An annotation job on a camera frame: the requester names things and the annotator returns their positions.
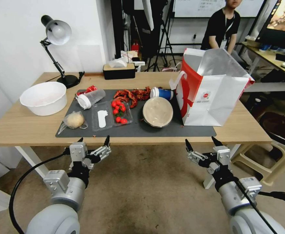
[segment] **lamp base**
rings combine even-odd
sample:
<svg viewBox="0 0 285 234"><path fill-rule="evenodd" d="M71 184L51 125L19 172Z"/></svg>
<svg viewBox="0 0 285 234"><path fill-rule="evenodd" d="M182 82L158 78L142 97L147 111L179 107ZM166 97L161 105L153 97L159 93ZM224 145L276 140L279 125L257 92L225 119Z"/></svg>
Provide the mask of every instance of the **lamp base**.
<svg viewBox="0 0 285 234"><path fill-rule="evenodd" d="M67 88L71 88L79 84L79 79L74 75L66 75L65 78L60 77L57 82L64 84Z"/></svg>

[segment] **lamp arm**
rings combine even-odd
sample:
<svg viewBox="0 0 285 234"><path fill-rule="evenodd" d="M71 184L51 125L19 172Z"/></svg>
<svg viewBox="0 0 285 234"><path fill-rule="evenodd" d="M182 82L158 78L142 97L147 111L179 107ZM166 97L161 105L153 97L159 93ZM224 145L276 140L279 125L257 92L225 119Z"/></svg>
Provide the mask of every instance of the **lamp arm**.
<svg viewBox="0 0 285 234"><path fill-rule="evenodd" d="M46 41L47 38L45 38L44 40L40 41L41 45L45 48L47 54L49 55L49 57L51 58L51 60L53 61L55 67L57 68L57 70L60 72L61 74L61 78L65 78L64 75L64 69L62 68L62 66L56 62L56 60L54 59L54 57L51 55L51 53L48 50L48 46L51 44L50 42Z"/></svg>

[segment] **white paper bag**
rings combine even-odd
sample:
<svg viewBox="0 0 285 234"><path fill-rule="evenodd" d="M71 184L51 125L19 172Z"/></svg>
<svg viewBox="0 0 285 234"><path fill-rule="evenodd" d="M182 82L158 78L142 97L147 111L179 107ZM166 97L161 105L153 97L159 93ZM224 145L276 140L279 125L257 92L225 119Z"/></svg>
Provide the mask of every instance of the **white paper bag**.
<svg viewBox="0 0 285 234"><path fill-rule="evenodd" d="M184 125L223 126L252 77L224 50L184 52L176 81L170 80Z"/></svg>

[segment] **black box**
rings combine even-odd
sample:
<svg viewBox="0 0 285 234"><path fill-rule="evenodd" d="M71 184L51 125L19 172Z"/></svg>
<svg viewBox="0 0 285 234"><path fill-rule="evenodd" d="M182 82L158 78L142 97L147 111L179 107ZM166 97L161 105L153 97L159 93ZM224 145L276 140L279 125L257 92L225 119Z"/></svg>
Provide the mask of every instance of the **black box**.
<svg viewBox="0 0 285 234"><path fill-rule="evenodd" d="M135 66L128 63L125 68L112 68L108 64L103 66L103 75L105 80L131 79L135 78Z"/></svg>

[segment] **whiteboard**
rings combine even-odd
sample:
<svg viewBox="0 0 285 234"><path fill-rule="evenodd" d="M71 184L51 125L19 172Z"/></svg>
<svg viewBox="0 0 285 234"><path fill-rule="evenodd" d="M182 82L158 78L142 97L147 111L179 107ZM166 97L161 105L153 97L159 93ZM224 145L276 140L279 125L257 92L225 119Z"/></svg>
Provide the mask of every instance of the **whiteboard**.
<svg viewBox="0 0 285 234"><path fill-rule="evenodd" d="M236 8L241 17L256 17L264 0L243 0ZM225 6L225 0L175 0L175 18L211 17Z"/></svg>

